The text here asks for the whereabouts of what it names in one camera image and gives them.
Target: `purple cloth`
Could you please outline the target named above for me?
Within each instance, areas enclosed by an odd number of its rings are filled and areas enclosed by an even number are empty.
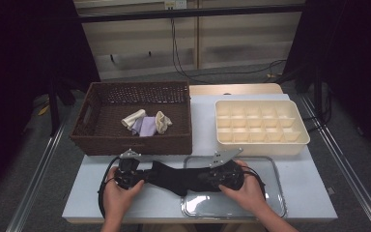
[[[135,120],[133,126],[131,127],[131,134],[135,135],[140,133],[141,131],[141,125],[143,124],[144,117],[138,118]]]
[[[156,132],[156,117],[144,117],[140,129],[140,137],[153,136]]]

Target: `glass tray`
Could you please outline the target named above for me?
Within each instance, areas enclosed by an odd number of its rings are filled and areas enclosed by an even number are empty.
[[[207,167],[213,157],[188,157],[185,168]],[[286,214],[285,201],[276,166],[268,157],[238,157],[253,168],[266,184],[267,203],[281,217]],[[241,208],[234,200],[222,192],[188,191],[182,198],[182,209],[185,215],[198,218],[252,218],[253,215]]]

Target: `dark background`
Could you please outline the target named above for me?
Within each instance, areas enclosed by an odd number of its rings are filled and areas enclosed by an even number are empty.
[[[371,1],[306,1],[284,74],[299,92],[316,76],[371,139]]]
[[[100,81],[81,25],[43,20],[76,15],[72,1],[0,1],[0,173],[16,153],[35,97],[53,87],[71,104],[70,89]]]

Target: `folded cloth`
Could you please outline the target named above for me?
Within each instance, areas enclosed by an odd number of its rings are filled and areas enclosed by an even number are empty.
[[[140,137],[153,136],[156,132],[156,117],[144,117],[140,129]]]
[[[138,118],[138,119],[135,120],[135,123],[131,127],[131,134],[132,135],[140,134],[141,126],[143,125],[143,119],[144,119],[144,117]]]
[[[127,127],[129,131],[131,131],[131,127],[134,125],[135,120],[146,116],[146,110],[139,109],[137,112],[132,113],[128,117],[122,119],[122,124]]]
[[[168,126],[173,125],[171,120],[165,116],[161,111],[156,115],[156,126],[159,134],[164,134],[167,131]]]

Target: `human hand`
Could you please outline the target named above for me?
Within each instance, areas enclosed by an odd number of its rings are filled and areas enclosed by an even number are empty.
[[[244,171],[249,171],[249,169],[246,168],[248,166],[246,162],[236,160],[236,163],[241,166]],[[232,190],[222,185],[219,186],[219,189],[221,189],[225,195],[237,201],[243,209],[248,210],[254,215],[257,215],[257,213],[265,207],[269,207],[264,199],[257,179],[249,174],[244,174],[243,186],[239,190]]]
[[[103,193],[103,207],[105,211],[104,227],[106,227],[105,225],[112,224],[113,226],[110,227],[117,228],[113,229],[113,231],[118,231],[123,216],[131,206],[134,196],[140,192],[144,185],[144,181],[141,180],[133,188],[130,189],[120,188],[116,184],[116,182],[112,180],[114,178],[114,172],[116,170],[117,170],[116,166],[110,168],[107,174],[107,180],[111,181],[107,182]]]

